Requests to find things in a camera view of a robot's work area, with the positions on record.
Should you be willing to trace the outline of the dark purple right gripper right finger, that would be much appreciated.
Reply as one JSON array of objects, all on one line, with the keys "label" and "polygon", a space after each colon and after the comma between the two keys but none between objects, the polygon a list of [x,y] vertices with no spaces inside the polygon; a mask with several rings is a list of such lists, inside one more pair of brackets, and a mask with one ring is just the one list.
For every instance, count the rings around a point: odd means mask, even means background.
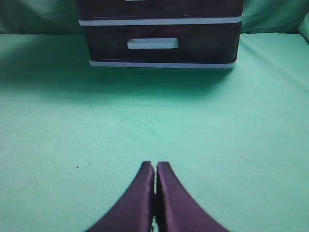
[{"label": "dark purple right gripper right finger", "polygon": [[156,172],[155,219],[160,232],[226,232],[191,197],[169,162],[159,162]]}]

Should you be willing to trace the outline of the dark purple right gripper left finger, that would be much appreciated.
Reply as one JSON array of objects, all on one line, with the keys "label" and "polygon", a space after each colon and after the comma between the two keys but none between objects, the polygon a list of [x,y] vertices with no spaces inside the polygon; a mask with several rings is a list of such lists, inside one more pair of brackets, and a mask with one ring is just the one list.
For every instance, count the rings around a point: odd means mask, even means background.
[{"label": "dark purple right gripper left finger", "polygon": [[155,171],[150,161],[142,162],[133,181],[88,232],[149,232],[155,201]]}]

